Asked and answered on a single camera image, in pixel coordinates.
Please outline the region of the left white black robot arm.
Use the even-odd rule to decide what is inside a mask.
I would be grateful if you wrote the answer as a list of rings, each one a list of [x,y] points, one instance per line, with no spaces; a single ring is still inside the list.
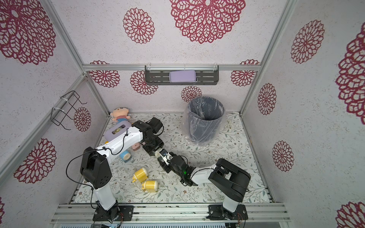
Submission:
[[[80,174],[87,181],[86,186],[96,194],[99,207],[110,211],[117,205],[109,184],[112,177],[110,164],[136,143],[141,143],[149,156],[155,156],[164,145],[159,138],[160,130],[163,130],[163,124],[155,117],[146,123],[136,121],[114,140],[95,149],[88,147],[77,156],[82,158]]]

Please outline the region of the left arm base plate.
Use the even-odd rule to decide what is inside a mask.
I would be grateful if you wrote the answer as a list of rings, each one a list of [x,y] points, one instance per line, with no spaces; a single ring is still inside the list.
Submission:
[[[134,212],[134,206],[114,205],[110,210],[105,210],[98,205],[93,216],[93,221],[131,221]]]

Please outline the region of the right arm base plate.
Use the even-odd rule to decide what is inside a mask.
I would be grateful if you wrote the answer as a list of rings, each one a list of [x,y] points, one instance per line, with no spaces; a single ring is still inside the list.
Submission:
[[[209,205],[208,206],[208,216],[209,220],[247,220],[248,214],[246,207],[239,204],[234,212],[230,212],[220,205]]]

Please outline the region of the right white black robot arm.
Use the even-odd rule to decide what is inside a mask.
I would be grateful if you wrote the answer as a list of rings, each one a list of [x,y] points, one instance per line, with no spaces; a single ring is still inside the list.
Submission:
[[[250,174],[225,159],[219,159],[216,164],[205,168],[190,166],[182,156],[165,150],[157,159],[163,170],[178,175],[184,186],[213,184],[225,196],[222,208],[226,212],[234,213],[249,191]]]

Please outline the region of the green pencil sharpener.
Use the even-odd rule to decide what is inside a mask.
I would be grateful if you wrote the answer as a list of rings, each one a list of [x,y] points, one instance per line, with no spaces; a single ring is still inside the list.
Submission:
[[[155,157],[156,158],[160,158],[160,157],[165,157],[166,154],[166,150],[163,148],[159,148],[158,150],[155,151]]]

